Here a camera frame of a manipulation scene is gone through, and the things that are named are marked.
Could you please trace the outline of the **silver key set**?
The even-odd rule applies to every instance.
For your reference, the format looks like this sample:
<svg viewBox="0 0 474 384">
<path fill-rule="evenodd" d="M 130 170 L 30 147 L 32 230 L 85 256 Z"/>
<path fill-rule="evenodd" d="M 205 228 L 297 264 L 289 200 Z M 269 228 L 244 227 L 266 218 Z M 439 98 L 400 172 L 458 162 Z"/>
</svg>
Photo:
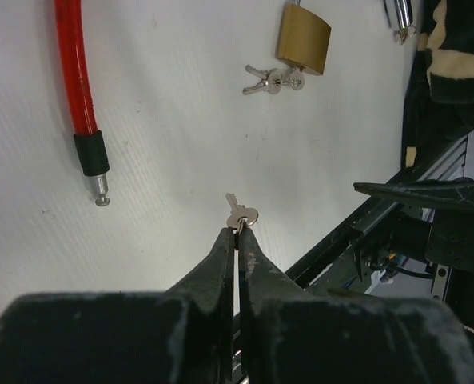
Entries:
<svg viewBox="0 0 474 384">
<path fill-rule="evenodd" d="M 242 90 L 243 95 L 251 95 L 259 92 L 278 94 L 283 88 L 301 90 L 305 86 L 305 76 L 302 71 L 295 67 L 289 67 L 286 71 L 278 69 L 259 70 L 251 65 L 245 66 L 245 71 L 259 78 L 260 81 Z"/>
</svg>

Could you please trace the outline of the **silver key bunch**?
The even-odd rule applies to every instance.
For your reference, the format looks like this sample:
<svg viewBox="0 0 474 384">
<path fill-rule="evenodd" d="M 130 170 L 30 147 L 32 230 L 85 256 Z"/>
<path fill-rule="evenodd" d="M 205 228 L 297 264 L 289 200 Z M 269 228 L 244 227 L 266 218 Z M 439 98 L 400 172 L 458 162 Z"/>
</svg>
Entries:
<svg viewBox="0 0 474 384">
<path fill-rule="evenodd" d="M 404 45 L 405 42 L 413 35 L 416 34 L 416 26 L 411 25 L 405 28 L 400 28 L 399 30 L 393 31 L 394 41 L 398 42 L 400 45 Z"/>
</svg>

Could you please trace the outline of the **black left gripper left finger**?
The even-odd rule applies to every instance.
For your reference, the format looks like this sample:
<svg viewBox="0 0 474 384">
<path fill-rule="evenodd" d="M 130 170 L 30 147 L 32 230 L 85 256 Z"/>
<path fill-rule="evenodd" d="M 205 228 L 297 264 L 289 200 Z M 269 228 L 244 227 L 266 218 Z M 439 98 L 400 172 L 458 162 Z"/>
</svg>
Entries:
<svg viewBox="0 0 474 384">
<path fill-rule="evenodd" d="M 0 383 L 229 383 L 235 238 L 164 292 L 39 293 L 0 317 Z"/>
</svg>

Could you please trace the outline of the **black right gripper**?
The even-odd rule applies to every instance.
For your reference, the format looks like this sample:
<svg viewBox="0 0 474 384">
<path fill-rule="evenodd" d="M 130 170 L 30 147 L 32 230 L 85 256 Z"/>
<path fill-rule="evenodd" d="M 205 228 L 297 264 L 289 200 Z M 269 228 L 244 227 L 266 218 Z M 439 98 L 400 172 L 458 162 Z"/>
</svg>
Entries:
<svg viewBox="0 0 474 384">
<path fill-rule="evenodd" d="M 474 274 L 474 180 L 424 180 L 410 184 L 356 182 L 356 192 L 436 210 L 425 257 Z"/>
</svg>

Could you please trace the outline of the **red cable lock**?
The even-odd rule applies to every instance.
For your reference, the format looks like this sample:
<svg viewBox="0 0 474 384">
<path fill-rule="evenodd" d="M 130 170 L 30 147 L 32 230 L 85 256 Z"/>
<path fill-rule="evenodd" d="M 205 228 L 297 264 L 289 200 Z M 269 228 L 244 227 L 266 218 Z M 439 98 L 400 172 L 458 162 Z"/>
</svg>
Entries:
<svg viewBox="0 0 474 384">
<path fill-rule="evenodd" d="M 90 180 L 98 207 L 110 204 L 107 173 L 110 163 L 103 133 L 98 129 L 90 90 L 80 1 L 54 2 L 58 50 L 74 144 L 82 173 Z"/>
</svg>

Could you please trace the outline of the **brass padlock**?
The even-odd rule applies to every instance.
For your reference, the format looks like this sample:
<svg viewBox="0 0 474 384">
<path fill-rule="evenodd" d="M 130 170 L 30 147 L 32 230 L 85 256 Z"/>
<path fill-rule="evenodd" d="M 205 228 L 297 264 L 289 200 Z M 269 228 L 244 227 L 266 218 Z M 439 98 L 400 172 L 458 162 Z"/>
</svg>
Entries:
<svg viewBox="0 0 474 384">
<path fill-rule="evenodd" d="M 329 49 L 332 27 L 297 2 L 285 5 L 277 39 L 276 58 L 304 72 L 321 76 Z"/>
</svg>

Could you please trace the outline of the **small silver key pair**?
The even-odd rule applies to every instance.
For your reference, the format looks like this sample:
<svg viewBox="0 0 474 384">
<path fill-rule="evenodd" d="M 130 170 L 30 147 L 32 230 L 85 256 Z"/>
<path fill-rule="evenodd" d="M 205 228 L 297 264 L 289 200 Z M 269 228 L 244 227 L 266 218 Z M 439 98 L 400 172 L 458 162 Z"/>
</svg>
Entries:
<svg viewBox="0 0 474 384">
<path fill-rule="evenodd" d="M 258 220 L 258 211 L 239 204 L 235 194 L 226 193 L 225 198 L 230 207 L 230 214 L 226 220 L 227 227 L 241 232 L 245 226 L 252 226 Z"/>
</svg>

